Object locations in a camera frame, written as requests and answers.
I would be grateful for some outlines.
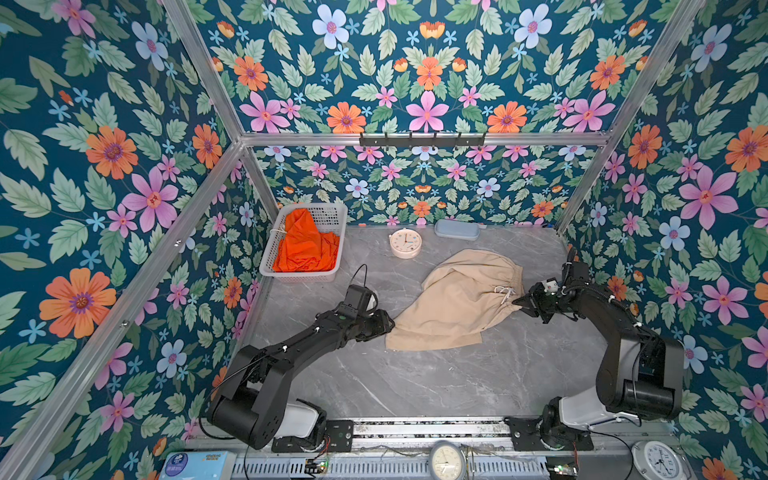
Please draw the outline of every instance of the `drawstring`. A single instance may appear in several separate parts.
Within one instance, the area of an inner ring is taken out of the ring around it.
[[[502,300],[501,305],[504,305],[504,303],[509,300],[509,297],[512,295],[517,295],[517,292],[515,292],[515,289],[511,286],[503,286],[503,285],[497,285],[493,289],[493,293],[506,293],[504,296],[504,299]]]

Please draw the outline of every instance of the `small blue flower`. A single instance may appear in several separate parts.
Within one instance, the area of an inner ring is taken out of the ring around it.
[[[80,90],[78,88],[72,88],[72,91],[76,95],[74,98],[75,103],[83,104],[84,107],[87,107],[89,103],[91,103],[93,100],[88,98],[88,90]]]
[[[26,227],[24,229],[24,235],[21,235],[20,233],[17,233],[14,237],[16,240],[23,241],[24,244],[22,247],[24,247],[24,250],[27,250],[29,248],[29,245],[33,245],[35,247],[39,247],[40,243],[36,239],[40,238],[39,233],[32,233],[32,230],[29,229],[29,227]]]
[[[406,38],[406,41],[409,41],[411,43],[411,46],[416,45],[421,41],[419,40],[419,33],[417,31],[409,31],[408,38]]]
[[[224,41],[224,39],[221,38],[221,34],[218,30],[209,30],[208,34],[210,35],[209,40],[215,41],[216,45],[221,45],[221,42]]]
[[[237,27],[237,36],[240,37],[240,40],[246,41],[248,39],[248,31],[243,30],[243,27]]]
[[[139,452],[132,452],[128,454],[128,461],[125,462],[123,465],[123,468],[127,468],[128,470],[133,471],[134,466],[136,466],[139,462]]]
[[[442,42],[447,43],[448,46],[450,47],[451,45],[453,45],[454,41],[456,41],[456,30],[447,31],[445,33],[445,38],[442,39]]]
[[[59,121],[64,121],[65,118],[72,118],[72,116],[67,113],[69,107],[66,104],[63,104],[61,107],[59,107],[55,100],[51,100],[51,106],[53,108],[48,110],[48,113],[58,116]]]
[[[99,254],[98,250],[94,250],[93,253],[89,252],[88,250],[83,250],[83,257],[85,257],[85,260],[82,260],[80,262],[80,266],[86,266],[88,265],[88,268],[93,270],[94,265],[98,265],[101,263],[101,259],[97,258]]]
[[[18,333],[19,336],[28,336],[27,341],[35,343],[35,340],[39,336],[45,336],[45,322],[37,323],[35,319],[30,319],[28,322],[29,328],[23,329]]]
[[[142,363],[144,363],[144,361],[140,360],[140,357],[138,355],[136,355],[135,359],[133,359],[130,362],[128,362],[128,366],[131,367],[131,369],[128,370],[128,373],[131,374],[131,375],[134,374],[134,373],[137,373],[139,371],[139,367],[141,366]]]
[[[94,232],[98,232],[98,229],[104,228],[104,220],[106,220],[105,217],[100,216],[98,212],[94,212],[93,217],[86,219],[85,223],[93,225]]]

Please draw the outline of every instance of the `orange cloth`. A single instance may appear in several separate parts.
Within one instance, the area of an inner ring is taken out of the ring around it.
[[[320,233],[306,208],[299,208],[286,217],[286,236],[280,241],[272,268],[276,272],[327,272],[336,266],[339,237]]]

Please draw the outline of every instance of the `gray marble surface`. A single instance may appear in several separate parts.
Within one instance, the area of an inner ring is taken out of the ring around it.
[[[343,299],[349,278],[367,263],[368,287],[392,318],[421,292],[432,269],[465,248],[500,253],[523,267],[527,290],[560,277],[563,243],[554,229],[488,228],[474,242],[419,229],[422,252],[401,260],[389,251],[394,229],[347,227],[332,283],[274,282],[250,343],[264,347],[298,333]],[[358,281],[362,282],[362,272]],[[605,341],[587,320],[555,316],[548,325],[515,312],[483,332],[483,343],[428,352],[387,350],[384,339],[350,342],[302,371],[291,396],[343,416],[538,415],[555,396],[594,385]]]

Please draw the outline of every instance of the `white clock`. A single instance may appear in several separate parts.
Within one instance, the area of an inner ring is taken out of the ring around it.
[[[389,248],[398,258],[413,258],[422,251],[422,236],[409,228],[397,230],[389,236]]]
[[[651,440],[632,445],[634,467],[647,480],[686,480],[683,460],[669,445]]]
[[[467,461],[459,447],[445,440],[435,443],[429,453],[429,473],[435,480],[460,480],[466,476]]]

